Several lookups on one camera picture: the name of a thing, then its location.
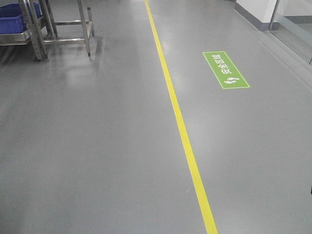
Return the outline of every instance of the wall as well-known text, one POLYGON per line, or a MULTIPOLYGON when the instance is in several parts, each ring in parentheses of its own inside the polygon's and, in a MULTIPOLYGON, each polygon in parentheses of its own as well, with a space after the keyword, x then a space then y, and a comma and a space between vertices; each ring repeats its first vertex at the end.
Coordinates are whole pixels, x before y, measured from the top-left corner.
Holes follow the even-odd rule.
POLYGON ((235 9, 260 31, 269 28, 276 0, 236 0, 235 9))

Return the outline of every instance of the metal leg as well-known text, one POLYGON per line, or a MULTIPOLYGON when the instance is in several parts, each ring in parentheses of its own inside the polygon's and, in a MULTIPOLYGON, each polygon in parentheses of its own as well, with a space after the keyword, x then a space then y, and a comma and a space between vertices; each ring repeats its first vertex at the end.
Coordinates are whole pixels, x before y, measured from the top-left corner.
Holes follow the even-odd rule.
POLYGON ((38 21, 38 18, 37 18, 37 14, 36 14, 36 10, 35 10, 35 7, 34 7, 33 0, 27 0, 27 1, 29 3, 29 9, 30 9, 30 12, 31 12, 31 15, 32 15, 32 18, 33 18, 33 23, 34 23, 34 26, 35 26, 35 29, 36 29, 36 33, 37 33, 38 41, 39 41, 40 46, 41 46, 43 57, 47 58, 45 45, 44 45, 44 39, 43 39, 43 35, 42 35, 42 32, 41 32, 40 24, 39 24, 39 21, 38 21))
POLYGON ((51 5, 50 5, 50 2, 49 0, 45 0, 45 3, 47 5, 47 8, 48 8, 48 12, 49 12, 49 16, 50 16, 50 21, 51 21, 51 24, 52 24, 52 27, 53 27, 53 31, 55 33, 55 37, 58 39, 59 36, 58 36, 58 30, 57 30, 57 27, 55 25, 55 21, 54 21, 54 16, 53 16, 53 12, 51 10, 51 5))
MULTIPOLYGON (((91 7, 88 6, 87 9, 88 9, 88 19, 89 19, 89 21, 93 22, 91 7)), ((94 25, 93 25, 93 23, 92 23, 91 33, 92 33, 92 36, 94 37, 94 25)))
POLYGON ((86 49, 87 49, 88 56, 90 57, 91 56, 90 41, 89 41, 89 37, 88 37, 87 24, 86 24, 86 20, 84 18, 84 13, 83 13, 82 0, 77 0, 77 2, 78 2, 79 12, 80 12, 80 18, 81 18, 81 25, 82 25, 84 41, 85 41, 85 44, 86 44, 86 49))
POLYGON ((45 0, 39 0, 39 2, 40 2, 41 9, 42 9, 43 17, 45 18, 45 23, 46 23, 48 34, 50 34, 50 37, 48 38, 54 39, 55 38, 54 30, 53 30, 52 22, 50 19, 50 14, 49 14, 47 4, 45 0))
POLYGON ((42 50, 42 46, 37 38, 37 31, 32 23, 31 16, 29 14, 28 8, 27 8, 27 0, 19 0, 19 5, 22 10, 22 14, 24 16, 24 19, 26 21, 27 29, 30 29, 32 35, 30 37, 30 40, 32 42, 36 58, 38 60, 42 60, 45 58, 45 53, 42 50))

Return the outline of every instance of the baseboard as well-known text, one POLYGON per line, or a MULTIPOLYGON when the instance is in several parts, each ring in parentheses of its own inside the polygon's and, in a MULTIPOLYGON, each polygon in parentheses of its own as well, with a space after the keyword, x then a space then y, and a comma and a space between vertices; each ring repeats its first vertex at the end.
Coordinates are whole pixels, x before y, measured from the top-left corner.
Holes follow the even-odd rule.
POLYGON ((240 13, 246 20, 248 20, 253 26, 255 26, 259 31, 263 32, 268 30, 270 23, 262 23, 237 2, 235 3, 235 10, 240 13))

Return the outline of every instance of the white wall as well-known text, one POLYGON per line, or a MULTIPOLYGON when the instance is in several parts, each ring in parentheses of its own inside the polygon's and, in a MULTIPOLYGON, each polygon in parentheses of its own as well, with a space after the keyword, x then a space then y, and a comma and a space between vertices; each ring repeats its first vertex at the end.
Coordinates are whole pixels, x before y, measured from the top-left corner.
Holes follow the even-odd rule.
POLYGON ((236 2, 262 23, 271 21, 276 4, 276 0, 236 0, 236 2))

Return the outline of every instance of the metal shelf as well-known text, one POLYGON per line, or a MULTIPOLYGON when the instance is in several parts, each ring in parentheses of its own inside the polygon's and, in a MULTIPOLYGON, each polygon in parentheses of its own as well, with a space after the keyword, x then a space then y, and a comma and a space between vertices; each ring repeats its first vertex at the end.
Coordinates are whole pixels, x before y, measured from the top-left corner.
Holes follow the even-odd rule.
POLYGON ((47 58, 45 50, 46 45, 63 43, 84 43, 86 45, 88 56, 91 56, 90 36, 91 34, 94 36, 91 8, 87 7, 89 20, 86 21, 83 13, 82 0, 77 0, 77 2, 81 20, 55 22, 49 0, 39 0, 43 13, 43 17, 41 17, 40 19, 37 19, 36 17, 32 18, 32 16, 36 15, 33 0, 19 0, 19 5, 22 9, 27 29, 23 33, 19 34, 0 35, 0 46, 25 45, 29 42, 32 42, 37 59, 42 60, 47 58), (76 39, 59 39, 56 27, 58 25, 81 25, 83 37, 76 39), (46 27, 46 30, 48 32, 48 35, 45 39, 43 38, 41 31, 44 27, 46 27))

